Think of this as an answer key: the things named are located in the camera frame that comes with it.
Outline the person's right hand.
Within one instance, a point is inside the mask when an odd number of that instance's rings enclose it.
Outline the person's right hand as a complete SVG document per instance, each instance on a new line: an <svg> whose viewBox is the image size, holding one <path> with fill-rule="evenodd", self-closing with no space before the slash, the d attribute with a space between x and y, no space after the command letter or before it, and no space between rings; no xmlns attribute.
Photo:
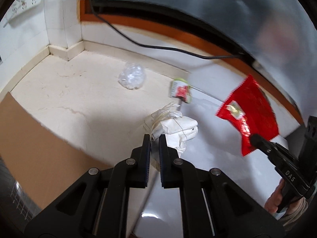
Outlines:
<svg viewBox="0 0 317 238"><path fill-rule="evenodd" d="M285 181L283 179L280 180L279 185L276 187L275 191L271 194L264 205L264 209L268 211L271 215L277 213L278 206L282 202L282 189L285 186ZM303 213L308 208L308 203L305 198L301 198L297 202L290 204L287 208L286 213L284 215L293 215L297 213Z"/></svg>

